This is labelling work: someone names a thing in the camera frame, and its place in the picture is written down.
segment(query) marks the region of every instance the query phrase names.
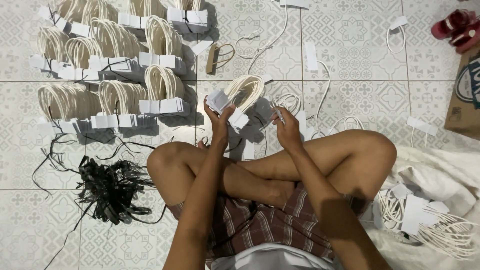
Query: cardboard box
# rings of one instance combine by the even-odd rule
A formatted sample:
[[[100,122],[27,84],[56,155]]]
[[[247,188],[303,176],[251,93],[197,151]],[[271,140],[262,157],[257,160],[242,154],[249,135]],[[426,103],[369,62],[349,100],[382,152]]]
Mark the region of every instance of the cardboard box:
[[[480,140],[480,43],[462,55],[445,129]]]

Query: scissors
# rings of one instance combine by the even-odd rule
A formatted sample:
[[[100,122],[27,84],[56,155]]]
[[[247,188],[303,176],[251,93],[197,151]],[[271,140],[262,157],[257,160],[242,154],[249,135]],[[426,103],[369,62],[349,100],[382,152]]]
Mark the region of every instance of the scissors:
[[[282,113],[275,106],[273,108],[275,109],[276,114],[280,118],[280,121],[282,121],[282,123],[285,124],[285,120],[283,120]]]

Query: striped shorts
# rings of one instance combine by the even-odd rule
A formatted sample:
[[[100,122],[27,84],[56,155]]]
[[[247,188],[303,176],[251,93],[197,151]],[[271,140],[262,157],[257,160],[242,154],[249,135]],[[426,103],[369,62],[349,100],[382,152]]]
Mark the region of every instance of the striped shorts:
[[[344,195],[353,212],[360,216],[369,201]],[[168,208],[180,218],[183,203]],[[207,243],[206,264],[229,257],[252,246],[279,243],[307,251],[317,257],[333,259],[330,243],[300,182],[283,209],[264,204],[217,196],[212,230]]]

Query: white shirt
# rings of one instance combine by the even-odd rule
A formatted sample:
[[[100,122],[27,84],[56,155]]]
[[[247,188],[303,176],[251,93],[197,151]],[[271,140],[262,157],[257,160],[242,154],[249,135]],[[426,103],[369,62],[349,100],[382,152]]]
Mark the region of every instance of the white shirt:
[[[335,270],[327,260],[288,245],[264,243],[215,260],[212,270]]]

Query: red sandal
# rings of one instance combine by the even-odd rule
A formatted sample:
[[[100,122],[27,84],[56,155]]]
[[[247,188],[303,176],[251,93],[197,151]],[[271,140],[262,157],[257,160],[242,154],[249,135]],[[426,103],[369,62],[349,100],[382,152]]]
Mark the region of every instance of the red sandal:
[[[436,39],[445,39],[451,37],[455,31],[477,21],[478,19],[474,11],[455,10],[432,27],[432,35]]]
[[[450,45],[456,47],[458,53],[463,53],[480,41],[480,21],[458,30],[454,33]]]

